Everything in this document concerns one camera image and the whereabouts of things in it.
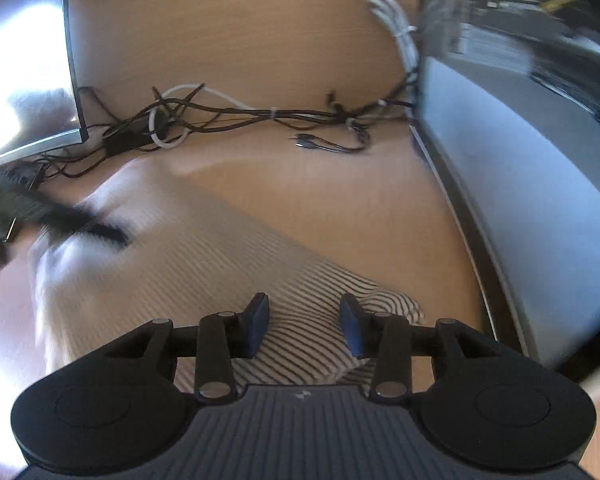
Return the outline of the black white striped garment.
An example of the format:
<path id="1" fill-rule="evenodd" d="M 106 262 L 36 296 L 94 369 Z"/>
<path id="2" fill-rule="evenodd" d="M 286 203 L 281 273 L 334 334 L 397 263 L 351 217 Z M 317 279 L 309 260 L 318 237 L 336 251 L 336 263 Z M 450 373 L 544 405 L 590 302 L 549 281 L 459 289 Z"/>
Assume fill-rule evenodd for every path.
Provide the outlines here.
<path id="1" fill-rule="evenodd" d="M 44 233 L 34 243 L 36 340 L 49 372 L 155 318 L 195 325 L 263 292 L 270 325 L 257 355 L 234 362 L 238 385 L 364 386 L 372 372 L 344 342 L 342 295 L 370 312 L 424 318 L 410 296 L 337 266 L 155 162 L 130 162 L 84 204 L 131 241 L 119 248 Z"/>

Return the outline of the dark monitor on left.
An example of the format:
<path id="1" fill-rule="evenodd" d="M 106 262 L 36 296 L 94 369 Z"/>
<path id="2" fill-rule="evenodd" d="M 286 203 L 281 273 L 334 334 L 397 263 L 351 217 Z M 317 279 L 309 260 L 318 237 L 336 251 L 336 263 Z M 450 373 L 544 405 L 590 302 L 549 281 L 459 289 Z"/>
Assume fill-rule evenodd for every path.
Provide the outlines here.
<path id="1" fill-rule="evenodd" d="M 0 0 L 0 166 L 86 140 L 68 0 Z"/>

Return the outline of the glass panel computer case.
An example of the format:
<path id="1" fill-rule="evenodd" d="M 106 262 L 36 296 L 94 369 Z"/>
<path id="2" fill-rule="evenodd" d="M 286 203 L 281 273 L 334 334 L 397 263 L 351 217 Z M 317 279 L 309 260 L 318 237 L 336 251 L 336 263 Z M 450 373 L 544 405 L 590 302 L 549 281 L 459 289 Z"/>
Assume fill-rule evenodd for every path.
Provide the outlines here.
<path id="1" fill-rule="evenodd" d="M 600 0 L 422 0 L 418 116 L 559 363 L 600 327 Z"/>

